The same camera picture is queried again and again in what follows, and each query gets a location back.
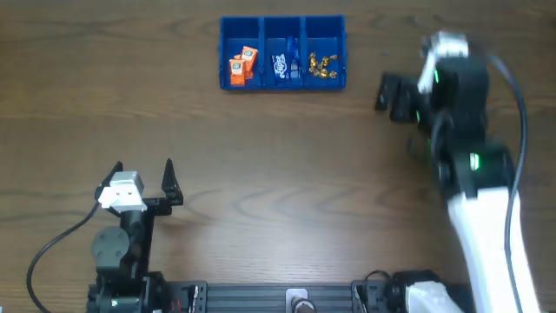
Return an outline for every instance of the blue tray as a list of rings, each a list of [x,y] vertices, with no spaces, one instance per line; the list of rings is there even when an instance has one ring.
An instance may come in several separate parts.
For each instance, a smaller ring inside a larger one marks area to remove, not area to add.
[[[286,38],[295,38],[300,50],[301,74],[291,83],[275,83],[270,56],[286,51]],[[232,86],[229,59],[242,53],[243,46],[259,50],[254,77],[245,86]],[[322,79],[309,72],[308,58],[316,52],[338,55],[327,67],[337,78]],[[346,86],[346,31],[344,16],[310,17],[222,17],[220,23],[220,86],[224,90],[340,90]]]

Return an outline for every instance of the orange candy pack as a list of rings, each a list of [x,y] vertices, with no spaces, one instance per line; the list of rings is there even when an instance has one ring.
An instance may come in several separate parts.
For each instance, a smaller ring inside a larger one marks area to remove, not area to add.
[[[229,60],[229,80],[232,86],[245,85],[245,61],[244,60]]]
[[[244,46],[242,50],[242,60],[245,60],[245,70],[247,71],[247,78],[253,78],[253,68],[259,56],[259,50]]]

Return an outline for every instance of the blue candy wrapper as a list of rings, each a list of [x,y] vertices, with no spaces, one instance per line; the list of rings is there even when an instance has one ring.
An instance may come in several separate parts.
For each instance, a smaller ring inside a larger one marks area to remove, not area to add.
[[[272,68],[275,70],[275,83],[289,83],[290,82],[290,68],[286,54],[282,53],[278,56],[270,56],[272,61]]]
[[[288,54],[291,57],[291,77],[292,78],[299,78],[299,48],[297,48],[297,43],[295,42],[295,38],[289,36],[286,41]]]

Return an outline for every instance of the brown tabletop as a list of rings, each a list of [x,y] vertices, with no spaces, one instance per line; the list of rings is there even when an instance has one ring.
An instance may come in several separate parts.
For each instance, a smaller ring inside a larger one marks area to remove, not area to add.
[[[167,157],[186,197],[156,220],[151,269],[210,283],[350,282],[369,271],[466,267],[429,169],[406,152],[414,126],[375,115],[381,72],[417,75],[422,36],[471,31],[513,67],[530,148],[521,187],[539,300],[556,310],[556,6],[518,0],[320,2],[2,1],[0,306],[36,312],[25,273],[81,220],[120,160],[160,195]],[[234,94],[218,83],[221,15],[345,14],[341,93]],[[515,152],[519,120],[492,76],[489,132]],[[99,211],[36,267],[54,312],[83,312]]]

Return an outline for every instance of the green led indicator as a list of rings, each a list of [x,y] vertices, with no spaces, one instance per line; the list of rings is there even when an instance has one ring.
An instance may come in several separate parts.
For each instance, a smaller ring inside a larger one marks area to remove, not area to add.
[[[436,69],[434,69],[434,81],[435,81],[436,83],[438,83],[439,80],[440,80],[440,79],[438,78],[438,71],[437,71]]]
[[[480,157],[476,153],[472,153],[469,155],[469,164],[471,166],[471,170],[476,171],[480,167]]]

